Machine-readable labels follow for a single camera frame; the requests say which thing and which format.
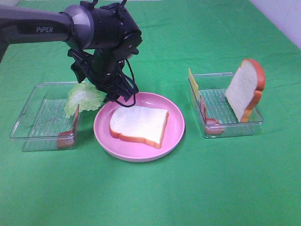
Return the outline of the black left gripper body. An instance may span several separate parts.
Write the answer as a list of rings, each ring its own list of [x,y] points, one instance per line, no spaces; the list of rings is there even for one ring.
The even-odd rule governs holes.
[[[89,54],[83,50],[69,49],[68,56],[73,57],[78,66],[85,73],[86,79],[95,88],[105,94],[118,94],[127,102],[130,98],[136,101],[135,95],[139,89],[135,83],[134,74],[128,77],[123,73],[127,59],[117,61],[110,50],[96,49],[94,54]]]

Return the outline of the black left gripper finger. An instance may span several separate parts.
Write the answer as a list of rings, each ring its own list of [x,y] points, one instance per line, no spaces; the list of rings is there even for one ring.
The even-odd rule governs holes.
[[[116,102],[118,103],[118,98],[120,97],[120,95],[118,94],[113,94],[113,93],[108,93],[106,94],[105,96],[105,99],[103,100],[104,103],[107,103],[107,102]]]
[[[83,72],[83,70],[81,69],[81,67],[78,66],[76,63],[73,63],[71,65],[71,70],[76,75],[78,83],[82,83],[82,81],[85,80],[85,78],[86,78],[85,73]]]

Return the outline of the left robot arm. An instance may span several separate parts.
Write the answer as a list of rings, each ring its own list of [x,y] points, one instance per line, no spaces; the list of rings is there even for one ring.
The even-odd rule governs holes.
[[[53,13],[15,6],[0,7],[0,54],[9,45],[63,41],[74,59],[71,69],[77,81],[88,79],[106,94],[105,101],[128,107],[139,89],[123,67],[139,53],[141,30],[125,8],[125,2],[96,7],[97,1],[81,1]]]

